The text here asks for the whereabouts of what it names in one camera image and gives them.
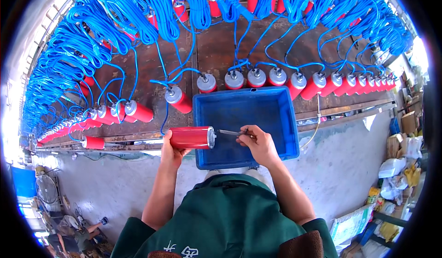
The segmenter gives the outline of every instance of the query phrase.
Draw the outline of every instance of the worker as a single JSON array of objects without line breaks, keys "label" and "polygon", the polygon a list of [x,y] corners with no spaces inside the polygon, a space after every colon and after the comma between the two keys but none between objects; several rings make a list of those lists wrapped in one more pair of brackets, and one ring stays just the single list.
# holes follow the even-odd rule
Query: worker
[{"label": "worker", "polygon": [[98,228],[108,222],[108,218],[103,217],[100,222],[89,226],[86,230],[75,230],[74,235],[50,234],[47,237],[49,244],[46,246],[46,249],[53,257],[56,257],[58,251],[63,252],[66,257],[69,257],[68,252],[86,250],[91,245],[89,240],[100,234]]},{"label": "worker", "polygon": [[177,171],[189,149],[163,137],[161,161],[141,220],[127,220],[111,258],[337,257],[324,219],[278,156],[270,134],[246,125],[236,141],[249,147],[273,179],[276,195],[246,174],[216,174],[196,184],[175,214]]}]

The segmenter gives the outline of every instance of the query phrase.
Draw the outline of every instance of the cardboard box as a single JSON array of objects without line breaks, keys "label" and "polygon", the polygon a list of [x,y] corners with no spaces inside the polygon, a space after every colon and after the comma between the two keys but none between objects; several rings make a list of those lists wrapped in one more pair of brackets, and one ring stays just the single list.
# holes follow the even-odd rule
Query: cardboard box
[{"label": "cardboard box", "polygon": [[394,134],[387,138],[387,159],[398,158],[398,151],[401,148],[401,143],[404,139],[402,134]]},{"label": "cardboard box", "polygon": [[412,111],[402,116],[401,122],[402,122],[402,130],[404,133],[406,134],[413,133],[416,130],[415,112]]}]

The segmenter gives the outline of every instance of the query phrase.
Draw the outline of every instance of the workbench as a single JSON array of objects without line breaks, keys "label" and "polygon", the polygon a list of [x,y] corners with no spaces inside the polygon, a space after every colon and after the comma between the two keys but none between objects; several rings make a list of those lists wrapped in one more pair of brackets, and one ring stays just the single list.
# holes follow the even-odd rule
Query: workbench
[{"label": "workbench", "polygon": [[[255,45],[258,38],[261,36],[263,31],[268,28],[269,24],[272,20],[274,20],[274,18],[275,16],[271,15],[263,20],[252,22],[249,32],[246,34],[240,44],[238,58],[247,57],[250,49],[253,47],[253,45]],[[219,21],[219,19],[212,19],[212,23],[215,23],[217,21]],[[242,17],[237,21],[237,40],[239,40],[244,34],[247,25],[248,22]],[[291,24],[288,23],[286,19],[278,19],[268,30],[267,34],[262,38],[257,48],[250,56],[249,60],[252,63],[256,63],[258,61],[270,62],[270,60],[264,54],[265,47],[273,40],[279,38],[290,26]],[[183,61],[187,58],[189,52],[191,51],[192,34],[187,32],[182,26],[180,28],[181,35],[180,38],[176,41],[176,44],[178,46],[181,60]],[[291,29],[291,31],[282,40],[279,40],[268,49],[268,54],[273,58],[283,61],[284,53],[287,51],[291,42],[298,34],[300,34],[305,29],[307,29],[307,27],[303,26],[301,23],[296,24],[296,26],[293,27],[293,29]],[[319,36],[327,30],[328,29],[325,28],[322,24],[319,24],[318,27],[316,27],[315,29],[312,29],[302,35],[297,40],[291,52],[287,56],[288,63],[296,66],[309,62],[319,62],[320,59],[317,51],[317,40]],[[235,49],[233,41],[233,31],[234,23],[222,22],[216,25],[212,25],[209,29],[202,31],[200,34],[197,34],[195,38],[194,51],[191,54],[190,60],[187,62],[187,65],[185,66],[196,68],[201,72],[213,74],[217,79],[218,90],[225,90],[224,75],[227,73],[227,68],[233,65]],[[335,28],[331,32],[325,34],[321,42],[324,42],[325,40],[331,39],[340,34],[342,33]],[[322,49],[322,57],[329,63],[340,60],[336,52],[338,41],[339,39],[335,39],[326,44]],[[351,37],[347,37],[346,39],[342,40],[340,46],[340,54],[342,57],[345,57],[345,53],[352,44],[353,41]],[[366,44],[367,41],[362,39],[358,42],[358,49],[352,47],[348,55],[349,60],[354,61],[356,54],[359,51],[362,51]],[[166,71],[170,72],[178,67],[180,63],[178,61],[173,43],[166,42],[160,38],[158,41],[158,45],[161,51],[161,56],[163,58]],[[144,134],[144,139],[145,137],[158,138],[160,136],[159,130],[166,114],[166,101],[164,99],[165,88],[163,85],[154,84],[149,81],[151,79],[164,80],[164,73],[159,60],[157,46],[155,44],[140,44],[136,47],[136,50],[139,75],[137,87],[132,99],[136,100],[144,106],[151,108],[154,111],[153,120],[150,123],[137,121],[135,123],[124,122],[122,124],[103,125],[100,128],[91,128],[89,130],[83,131],[84,135],[97,137],[111,136],[114,141],[129,141],[131,139],[136,139],[138,138],[136,134]],[[364,52],[363,62],[365,64],[369,63],[370,55],[370,51],[367,50]],[[129,51],[129,53],[125,56],[114,55],[112,63],[121,66],[122,69],[126,72],[127,77],[124,82],[121,97],[128,98],[135,82],[134,52]],[[260,66],[260,68],[268,73],[271,67],[263,65],[262,67]],[[288,77],[290,77],[293,73],[292,69],[286,67],[282,68],[287,73]],[[313,75],[313,73],[319,71],[320,68],[320,66],[313,65],[300,69],[300,72],[305,74],[305,77],[309,79]],[[245,78],[247,76],[247,72],[248,71],[246,69],[243,69],[243,74]],[[327,75],[331,72],[331,69],[326,68],[325,73]],[[343,72],[348,72],[348,69],[345,67],[343,69]],[[99,84],[103,87],[111,79],[119,77],[121,78],[122,74],[117,68],[110,65],[104,65],[102,68],[96,70],[95,77]],[[183,74],[183,78],[178,84],[190,99],[193,95],[199,93],[198,87],[196,85],[197,78],[198,76],[196,73],[187,71]],[[120,81],[115,81],[108,86],[107,91],[113,92],[115,95],[118,95],[119,87]],[[100,94],[99,89],[96,85],[92,86],[91,89],[93,91],[94,97],[97,98]],[[391,93],[385,91],[372,92],[362,95],[343,95],[340,97],[336,97],[332,93],[325,98],[320,98],[320,108],[322,110],[333,109],[343,106],[354,106],[367,102],[372,102],[373,104],[376,104],[377,101],[379,101],[379,103],[382,103],[380,100],[385,100],[389,98],[391,98]],[[308,101],[303,100],[299,95],[293,101],[293,107],[296,114],[312,112],[316,115],[317,100],[315,97]],[[191,126],[192,124],[192,113],[182,114],[174,107],[169,106],[169,117],[164,126],[164,130],[167,130],[170,127]],[[72,136],[74,138],[80,138],[81,134],[77,131],[74,132]],[[52,145],[66,145],[68,141],[71,142],[68,136],[56,138],[45,144],[45,147]]]}]

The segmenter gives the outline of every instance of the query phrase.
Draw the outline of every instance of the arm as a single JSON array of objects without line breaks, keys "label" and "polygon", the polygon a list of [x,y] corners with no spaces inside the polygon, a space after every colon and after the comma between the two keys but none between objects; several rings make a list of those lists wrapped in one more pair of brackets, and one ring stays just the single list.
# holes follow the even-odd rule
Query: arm
[{"label": "arm", "polygon": [[299,225],[315,219],[312,203],[282,163],[271,135],[256,125],[246,125],[241,130],[245,131],[246,128],[255,138],[240,135],[236,141],[241,146],[249,147],[253,158],[268,168],[283,214]]},{"label": "arm", "polygon": [[66,248],[64,247],[63,237],[58,233],[57,233],[57,236],[58,236],[58,240],[60,241],[61,248],[63,249],[63,253],[64,253],[64,255],[67,256],[68,252],[66,251]]},{"label": "arm", "polygon": [[183,156],[191,151],[190,149],[172,148],[171,137],[171,130],[163,136],[160,166],[153,183],[152,194],[149,196],[141,216],[141,220],[155,230],[163,227],[173,216],[176,175]]}]

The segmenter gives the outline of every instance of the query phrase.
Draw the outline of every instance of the blue crate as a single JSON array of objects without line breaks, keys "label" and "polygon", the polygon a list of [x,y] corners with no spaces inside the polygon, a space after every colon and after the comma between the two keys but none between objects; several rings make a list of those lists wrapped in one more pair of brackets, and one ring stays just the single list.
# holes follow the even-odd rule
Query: blue crate
[{"label": "blue crate", "polygon": [[240,131],[243,125],[258,125],[272,135],[282,160],[299,156],[298,131],[289,89],[286,86],[239,89],[193,96],[194,126],[213,126],[217,138],[211,150],[196,150],[201,170],[257,166],[249,148],[236,137],[218,129]]}]

